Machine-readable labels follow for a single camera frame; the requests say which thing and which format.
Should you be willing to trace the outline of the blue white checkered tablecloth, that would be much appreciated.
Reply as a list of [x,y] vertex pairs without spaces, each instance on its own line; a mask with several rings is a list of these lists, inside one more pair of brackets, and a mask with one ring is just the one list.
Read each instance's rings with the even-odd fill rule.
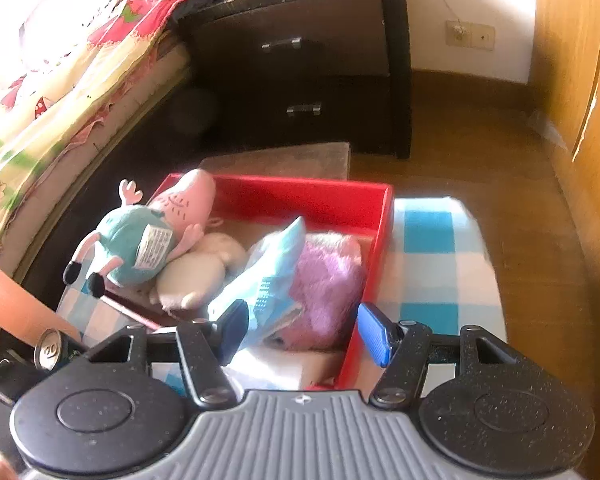
[[[495,272],[478,222],[463,203],[452,197],[397,198],[393,212],[378,307],[393,321],[421,322],[437,334],[457,335],[471,324],[506,340]],[[82,292],[86,270],[65,289],[57,313],[92,346],[133,320]],[[362,350],[343,387],[366,395],[382,369]]]

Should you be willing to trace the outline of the white foam sponge block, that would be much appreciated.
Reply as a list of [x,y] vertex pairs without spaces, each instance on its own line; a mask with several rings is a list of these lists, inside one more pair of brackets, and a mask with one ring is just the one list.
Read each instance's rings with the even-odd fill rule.
[[268,347],[239,350],[225,374],[242,390],[302,390],[338,375],[344,352],[286,351]]

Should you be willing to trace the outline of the red cardboard box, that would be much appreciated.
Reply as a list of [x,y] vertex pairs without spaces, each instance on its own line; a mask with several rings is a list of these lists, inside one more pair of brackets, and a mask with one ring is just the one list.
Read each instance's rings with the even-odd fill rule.
[[96,228],[88,277],[93,295],[106,283],[151,284],[151,299],[185,320],[212,321],[235,300],[249,327],[225,370],[243,389],[294,389],[317,382],[336,362],[366,280],[357,238],[310,233],[303,218],[268,233],[250,249],[212,228],[212,175],[184,174],[143,204],[132,181],[119,185],[121,205]]

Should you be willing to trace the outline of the blue white cloth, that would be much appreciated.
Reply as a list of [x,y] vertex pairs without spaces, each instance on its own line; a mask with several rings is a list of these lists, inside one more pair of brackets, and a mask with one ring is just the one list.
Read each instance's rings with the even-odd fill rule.
[[248,332],[239,349],[263,344],[266,338],[290,325],[303,312],[290,296],[302,250],[306,224],[294,219],[283,231],[263,237],[253,247],[244,272],[228,283],[208,305],[211,321],[217,321],[235,300],[248,306]]

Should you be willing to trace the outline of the floral bed sheet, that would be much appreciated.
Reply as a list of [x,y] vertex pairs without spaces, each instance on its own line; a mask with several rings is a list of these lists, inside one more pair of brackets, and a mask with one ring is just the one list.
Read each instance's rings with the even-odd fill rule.
[[0,260],[17,211],[155,61],[180,6],[210,0],[0,0]]

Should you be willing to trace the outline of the wall power socket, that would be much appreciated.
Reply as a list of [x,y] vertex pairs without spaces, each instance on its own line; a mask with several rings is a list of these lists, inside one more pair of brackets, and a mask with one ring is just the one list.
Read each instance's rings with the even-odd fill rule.
[[495,28],[490,25],[446,21],[445,43],[450,47],[493,51]]

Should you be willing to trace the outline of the dark wooden nightstand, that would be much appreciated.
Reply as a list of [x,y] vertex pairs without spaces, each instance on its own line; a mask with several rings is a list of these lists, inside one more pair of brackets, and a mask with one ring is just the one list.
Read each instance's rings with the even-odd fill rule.
[[[176,24],[213,98],[208,150],[347,142],[410,156],[406,0],[230,0],[182,11]],[[292,37],[300,50],[261,51]],[[321,115],[287,116],[304,103],[321,103]]]

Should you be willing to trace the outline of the cream plush bear toy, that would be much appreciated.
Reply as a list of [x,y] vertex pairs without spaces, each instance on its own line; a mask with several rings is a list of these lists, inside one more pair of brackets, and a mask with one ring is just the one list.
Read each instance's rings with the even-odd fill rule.
[[230,278],[245,270],[248,255],[237,240],[209,233],[186,254],[168,263],[149,292],[153,306],[174,315],[205,307]]

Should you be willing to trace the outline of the purple fluffy towel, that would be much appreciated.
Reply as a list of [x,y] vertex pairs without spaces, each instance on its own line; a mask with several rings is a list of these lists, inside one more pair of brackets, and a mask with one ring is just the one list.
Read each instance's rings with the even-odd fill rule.
[[366,269],[360,242],[336,232],[311,233],[298,262],[290,296],[303,312],[265,339],[287,351],[327,351],[349,338],[352,311],[362,298]]

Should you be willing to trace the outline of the black drink can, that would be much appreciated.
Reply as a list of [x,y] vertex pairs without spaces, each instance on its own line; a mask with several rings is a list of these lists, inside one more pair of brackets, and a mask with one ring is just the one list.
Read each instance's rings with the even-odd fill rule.
[[42,333],[34,349],[34,365],[38,370],[53,373],[87,350],[81,341],[49,328]]

